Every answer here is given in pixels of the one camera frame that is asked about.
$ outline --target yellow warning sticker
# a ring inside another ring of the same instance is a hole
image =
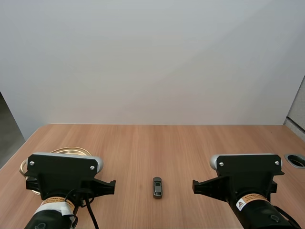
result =
[[[238,210],[241,211],[244,208],[244,206],[246,206],[247,203],[250,203],[251,201],[254,201],[254,200],[267,201],[267,199],[265,197],[263,197],[262,195],[252,193],[252,194],[248,194],[248,195],[245,195],[242,198],[240,198],[237,201],[236,206],[237,206]]]
[[[43,203],[41,204],[44,205],[44,204],[49,204],[49,203],[58,203],[58,202],[64,202],[65,201],[65,198],[63,197],[50,197],[50,198],[47,198],[43,201]],[[72,204],[71,201],[69,200],[66,200],[67,204],[69,205],[69,207],[71,208],[71,211],[73,212],[74,211],[74,204]]]

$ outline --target white wall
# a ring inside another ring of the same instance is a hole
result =
[[[8,0],[0,91],[47,123],[281,125],[305,74],[301,0]]]

